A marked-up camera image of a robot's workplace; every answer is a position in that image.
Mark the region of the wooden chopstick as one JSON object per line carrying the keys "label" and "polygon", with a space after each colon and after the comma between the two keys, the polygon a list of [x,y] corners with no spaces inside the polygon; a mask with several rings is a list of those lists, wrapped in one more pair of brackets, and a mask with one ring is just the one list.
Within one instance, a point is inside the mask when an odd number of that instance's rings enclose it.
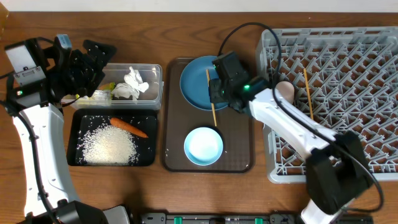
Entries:
{"label": "wooden chopstick", "polygon": [[[209,90],[209,97],[210,97],[210,73],[209,73],[209,70],[208,70],[208,69],[206,69],[206,78],[207,78],[207,84],[208,84],[208,90]],[[210,103],[211,103],[211,111],[212,111],[212,115],[213,115],[214,125],[215,125],[215,127],[217,127],[215,106],[214,106],[214,104],[211,102],[211,100],[210,100]]]}
{"label": "wooden chopstick", "polygon": [[310,96],[310,88],[309,88],[308,75],[307,75],[306,68],[303,69],[303,75],[304,75],[304,79],[305,79],[305,87],[306,87],[306,92],[307,92],[307,100],[308,100],[308,107],[309,107],[309,111],[310,111],[310,118],[312,120],[314,120],[313,108],[312,108],[312,100],[311,100],[311,96]]}

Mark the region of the dark blue plate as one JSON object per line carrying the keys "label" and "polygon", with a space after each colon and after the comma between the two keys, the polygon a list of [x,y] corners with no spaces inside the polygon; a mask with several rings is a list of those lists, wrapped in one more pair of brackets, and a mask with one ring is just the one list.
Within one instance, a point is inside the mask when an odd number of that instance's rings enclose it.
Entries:
{"label": "dark blue plate", "polygon": [[183,69],[180,77],[180,89],[184,98],[194,107],[211,111],[210,95],[206,71],[209,71],[210,79],[219,78],[212,61],[214,55],[198,57]]}

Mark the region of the white paper napkin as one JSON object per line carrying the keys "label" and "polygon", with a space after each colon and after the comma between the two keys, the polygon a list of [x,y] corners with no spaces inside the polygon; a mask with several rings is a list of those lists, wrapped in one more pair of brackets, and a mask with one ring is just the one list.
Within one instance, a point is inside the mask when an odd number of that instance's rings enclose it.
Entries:
{"label": "white paper napkin", "polygon": [[127,83],[118,83],[111,94],[116,98],[129,98],[130,96],[133,100],[137,100],[139,98],[139,91]]}

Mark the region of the pink plastic cup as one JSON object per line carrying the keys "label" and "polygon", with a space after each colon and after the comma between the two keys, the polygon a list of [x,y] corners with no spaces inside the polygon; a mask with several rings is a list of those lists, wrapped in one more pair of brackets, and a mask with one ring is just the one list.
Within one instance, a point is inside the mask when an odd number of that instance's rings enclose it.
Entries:
{"label": "pink plastic cup", "polygon": [[280,92],[283,98],[290,104],[294,102],[294,86],[290,82],[282,81],[276,85],[276,89]]}

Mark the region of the light blue bowl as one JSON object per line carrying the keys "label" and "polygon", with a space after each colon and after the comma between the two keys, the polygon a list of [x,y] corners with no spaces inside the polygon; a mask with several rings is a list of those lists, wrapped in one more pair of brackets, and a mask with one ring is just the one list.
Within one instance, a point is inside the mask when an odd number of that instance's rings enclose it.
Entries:
{"label": "light blue bowl", "polygon": [[199,127],[190,131],[183,150],[190,162],[198,166],[214,164],[223,153],[223,139],[213,128]]}

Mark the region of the orange carrot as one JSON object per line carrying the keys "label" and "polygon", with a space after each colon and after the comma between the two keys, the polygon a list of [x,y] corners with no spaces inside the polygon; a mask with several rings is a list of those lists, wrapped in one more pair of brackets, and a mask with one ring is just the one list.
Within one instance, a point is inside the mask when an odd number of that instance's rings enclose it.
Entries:
{"label": "orange carrot", "polygon": [[111,118],[110,119],[110,124],[115,126],[115,127],[117,127],[117,128],[123,129],[123,130],[125,130],[127,132],[130,132],[131,134],[134,134],[136,136],[139,136],[139,137],[142,137],[142,138],[148,138],[148,135],[146,133],[144,133],[140,129],[130,125],[129,123],[124,122],[121,119]]}

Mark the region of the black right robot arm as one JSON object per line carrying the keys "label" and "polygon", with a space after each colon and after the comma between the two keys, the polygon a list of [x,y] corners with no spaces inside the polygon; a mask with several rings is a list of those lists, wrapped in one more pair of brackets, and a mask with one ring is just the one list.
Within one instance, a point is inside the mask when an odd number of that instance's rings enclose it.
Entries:
{"label": "black right robot arm", "polygon": [[265,79],[215,78],[210,80],[209,94],[211,102],[227,102],[270,127],[304,159],[310,201],[300,214],[302,223],[333,223],[373,185],[357,134],[339,134],[318,124]]}

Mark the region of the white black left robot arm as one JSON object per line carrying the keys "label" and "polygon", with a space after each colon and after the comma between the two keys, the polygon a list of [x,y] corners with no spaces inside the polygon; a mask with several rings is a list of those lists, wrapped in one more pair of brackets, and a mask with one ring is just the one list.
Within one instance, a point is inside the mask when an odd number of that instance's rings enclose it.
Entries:
{"label": "white black left robot arm", "polygon": [[5,47],[13,71],[1,102],[21,140],[27,195],[26,223],[129,223],[122,205],[101,210],[82,203],[70,176],[63,141],[67,95],[91,96],[116,53],[112,45],[85,40],[73,49],[59,34],[42,48],[41,37]]}

